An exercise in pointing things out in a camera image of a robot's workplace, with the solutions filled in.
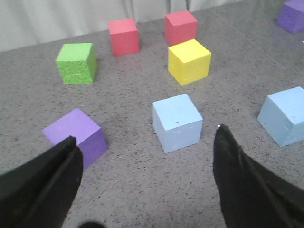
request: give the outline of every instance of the green cube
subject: green cube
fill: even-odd
[[[64,44],[56,63],[65,84],[93,83],[97,60],[92,43]]]

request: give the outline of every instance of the purple cube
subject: purple cube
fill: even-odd
[[[101,127],[78,108],[52,123],[42,132],[52,146],[70,135],[75,137],[76,144],[83,153],[84,168],[108,149]]]
[[[304,0],[292,0],[284,3],[276,24],[291,33],[303,31]]]

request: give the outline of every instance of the yellow cube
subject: yellow cube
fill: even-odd
[[[168,71],[184,86],[208,76],[211,52],[195,39],[169,47]]]

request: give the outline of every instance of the light blue foam block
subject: light blue foam block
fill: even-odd
[[[304,139],[304,90],[296,87],[269,95],[258,121],[282,147]]]
[[[200,141],[203,117],[187,94],[153,103],[153,127],[165,153]]]

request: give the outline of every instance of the cube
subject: cube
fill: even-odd
[[[304,139],[304,90],[296,87],[269,95],[258,121],[282,147]]]
[[[198,21],[187,10],[165,17],[165,38],[170,46],[195,39],[197,31]]]
[[[187,94],[153,103],[153,127],[165,153],[198,143],[202,125]]]
[[[65,84],[93,83],[97,60],[92,43],[64,44],[56,63]]]
[[[168,71],[184,86],[208,76],[211,52],[195,39],[168,48]]]
[[[285,2],[277,25],[291,33],[304,30],[304,0]]]
[[[42,132],[52,146],[70,135],[76,137],[76,144],[83,153],[84,168],[108,149],[102,128],[78,108],[52,123]]]
[[[134,19],[109,22],[111,44],[114,56],[138,53],[139,34]]]

